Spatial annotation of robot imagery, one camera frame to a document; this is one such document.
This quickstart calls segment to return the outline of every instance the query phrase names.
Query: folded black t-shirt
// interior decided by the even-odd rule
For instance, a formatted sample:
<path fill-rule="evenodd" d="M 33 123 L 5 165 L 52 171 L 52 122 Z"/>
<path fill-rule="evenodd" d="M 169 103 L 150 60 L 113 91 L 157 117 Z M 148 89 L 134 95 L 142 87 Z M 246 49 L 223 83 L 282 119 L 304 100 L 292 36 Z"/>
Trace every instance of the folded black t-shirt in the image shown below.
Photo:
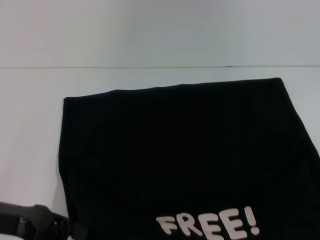
<path fill-rule="evenodd" d="M 319 240 L 320 162 L 279 78 L 64 100 L 59 170 L 90 240 Z"/>

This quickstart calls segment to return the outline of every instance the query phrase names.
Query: white wall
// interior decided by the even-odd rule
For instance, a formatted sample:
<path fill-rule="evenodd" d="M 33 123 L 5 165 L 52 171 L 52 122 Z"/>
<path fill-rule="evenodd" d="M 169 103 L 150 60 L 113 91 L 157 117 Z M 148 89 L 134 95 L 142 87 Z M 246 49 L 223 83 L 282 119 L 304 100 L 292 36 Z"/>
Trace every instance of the white wall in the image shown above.
<path fill-rule="evenodd" d="M 319 0 L 2 0 L 0 67 L 320 65 Z"/>
<path fill-rule="evenodd" d="M 66 216 L 57 166 L 63 98 L 114 89 L 281 77 L 320 150 L 319 7 L 317 0 L 2 0 L 0 202 Z M 305 67 L 278 67 L 290 65 Z"/>

